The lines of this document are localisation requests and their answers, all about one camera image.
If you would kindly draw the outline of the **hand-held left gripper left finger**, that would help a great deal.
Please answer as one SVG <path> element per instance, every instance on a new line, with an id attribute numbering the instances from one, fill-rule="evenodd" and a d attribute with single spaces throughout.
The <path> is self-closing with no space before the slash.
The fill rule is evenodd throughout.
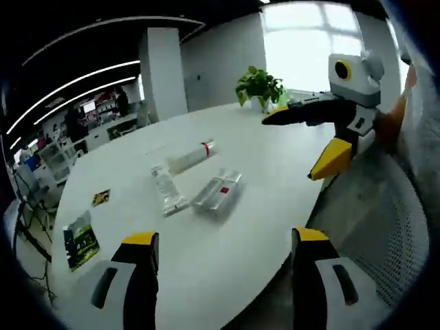
<path id="1" fill-rule="evenodd" d="M 126 237 L 77 282 L 78 329 L 155 329 L 159 234 Z"/>

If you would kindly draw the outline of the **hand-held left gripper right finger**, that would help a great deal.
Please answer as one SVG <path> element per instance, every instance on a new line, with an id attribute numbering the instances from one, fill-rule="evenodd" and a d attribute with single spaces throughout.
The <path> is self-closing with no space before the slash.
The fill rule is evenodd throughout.
<path id="1" fill-rule="evenodd" d="M 373 329 L 376 284 L 329 238 L 311 228 L 291 232 L 294 329 Z"/>

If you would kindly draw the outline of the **person's right hand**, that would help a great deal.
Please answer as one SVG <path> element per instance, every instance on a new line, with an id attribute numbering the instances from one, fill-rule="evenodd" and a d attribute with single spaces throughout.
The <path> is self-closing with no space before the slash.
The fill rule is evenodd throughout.
<path id="1" fill-rule="evenodd" d="M 388 113 L 379 112 L 375 119 L 376 142 L 387 152 L 394 153 L 397 148 L 397 138 L 402 127 L 406 110 L 406 97 L 401 96 L 394 108 Z"/>

